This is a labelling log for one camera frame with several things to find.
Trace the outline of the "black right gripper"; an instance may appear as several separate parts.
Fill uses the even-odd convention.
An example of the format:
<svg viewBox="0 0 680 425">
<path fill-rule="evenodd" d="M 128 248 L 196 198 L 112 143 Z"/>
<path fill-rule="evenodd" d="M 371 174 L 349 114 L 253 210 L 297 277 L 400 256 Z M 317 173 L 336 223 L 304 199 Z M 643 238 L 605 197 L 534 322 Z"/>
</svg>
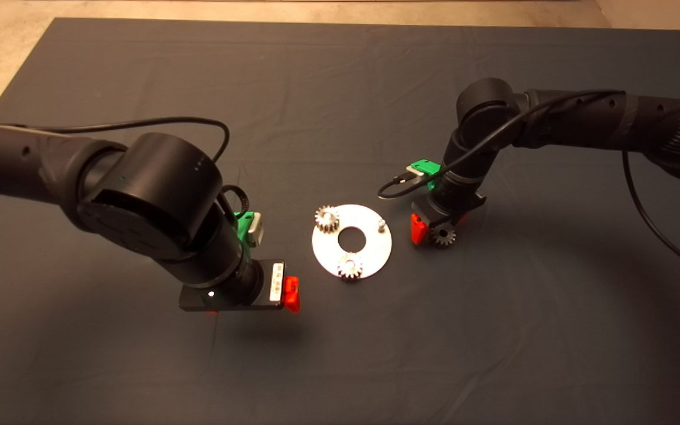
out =
<svg viewBox="0 0 680 425">
<path fill-rule="evenodd" d="M 415 246 L 420 246 L 429 236 L 429 229 L 440 225 L 457 226 L 469 221 L 469 212 L 482 207 L 486 199 L 480 192 L 455 197 L 446 197 L 434 192 L 413 199 L 410 216 L 410 238 Z"/>
</svg>

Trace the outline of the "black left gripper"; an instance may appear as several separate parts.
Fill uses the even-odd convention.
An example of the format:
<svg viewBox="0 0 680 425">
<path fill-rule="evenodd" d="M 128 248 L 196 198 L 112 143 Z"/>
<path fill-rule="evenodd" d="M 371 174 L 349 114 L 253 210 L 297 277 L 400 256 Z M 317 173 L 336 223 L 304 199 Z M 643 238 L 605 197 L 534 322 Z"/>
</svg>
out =
<svg viewBox="0 0 680 425">
<path fill-rule="evenodd" d="M 223 282 L 205 288 L 183 287 L 179 308 L 216 315 L 223 311 L 300 312 L 299 278 L 285 275 L 278 259 L 242 261 Z"/>
</svg>

